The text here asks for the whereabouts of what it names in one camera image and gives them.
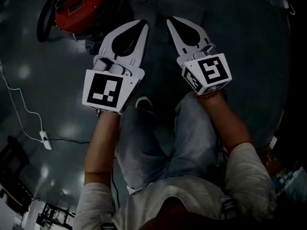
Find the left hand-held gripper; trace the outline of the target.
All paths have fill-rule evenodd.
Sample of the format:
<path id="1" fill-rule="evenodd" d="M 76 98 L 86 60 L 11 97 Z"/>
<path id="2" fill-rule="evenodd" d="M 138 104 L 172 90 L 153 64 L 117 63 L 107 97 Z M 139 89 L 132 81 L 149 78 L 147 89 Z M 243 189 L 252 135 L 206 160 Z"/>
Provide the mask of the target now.
<path id="1" fill-rule="evenodd" d="M 139 66 L 148 33 L 148 22 L 135 20 L 105 36 L 100 56 L 94 57 L 93 69 L 85 74 L 83 105 L 119 115 L 125 112 L 145 76 Z"/>

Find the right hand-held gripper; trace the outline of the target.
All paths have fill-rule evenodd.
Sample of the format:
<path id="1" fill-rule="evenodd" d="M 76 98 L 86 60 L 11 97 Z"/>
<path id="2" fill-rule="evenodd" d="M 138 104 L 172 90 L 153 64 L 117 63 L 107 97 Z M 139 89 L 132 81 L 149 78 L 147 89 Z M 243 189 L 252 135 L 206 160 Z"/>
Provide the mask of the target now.
<path id="1" fill-rule="evenodd" d="M 209 37 L 202 27 L 176 16 L 171 16 L 166 23 L 177 52 L 182 55 L 177 58 L 182 68 L 181 75 L 195 93 L 208 94 L 232 80 L 225 55 L 218 53 L 214 44 L 209 44 Z M 187 47 L 204 48 L 187 54 Z"/>

